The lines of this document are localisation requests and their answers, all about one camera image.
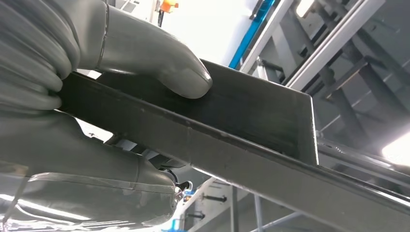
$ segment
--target ceiling light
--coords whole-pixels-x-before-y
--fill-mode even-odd
[[[381,153],[392,163],[410,166],[410,132],[387,145]]]
[[[304,17],[314,2],[315,0],[300,0],[300,3],[296,8],[296,14],[299,17]]]

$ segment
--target orange component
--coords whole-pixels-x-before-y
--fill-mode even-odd
[[[161,5],[161,10],[167,13],[171,13],[173,8],[178,8],[179,4],[176,0],[164,0]]]

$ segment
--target white wall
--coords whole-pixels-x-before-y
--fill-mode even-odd
[[[228,66],[248,30],[257,0],[180,0],[162,28],[199,58]]]

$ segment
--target metal rail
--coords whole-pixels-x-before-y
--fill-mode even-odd
[[[286,86],[301,90],[384,3],[358,0]]]

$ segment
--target black metal beam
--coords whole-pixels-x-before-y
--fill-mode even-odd
[[[136,85],[138,81],[130,81],[138,79],[135,76],[115,76],[124,82],[123,87],[134,89],[135,96],[145,96],[145,101],[72,74],[59,93],[61,110],[342,231],[409,231],[409,208],[388,192],[267,148],[288,148],[277,139],[285,135],[284,129],[293,128],[299,134],[280,142],[291,146],[298,146],[295,141],[306,143],[304,139],[315,142],[308,120],[309,97],[224,67],[205,65],[214,86],[199,100],[184,99],[141,79],[139,83],[147,86]],[[302,137],[307,127],[310,138]]]
[[[316,163],[309,95],[207,61],[204,65],[213,86],[197,100],[180,97],[146,76],[104,73],[97,81],[293,158]]]

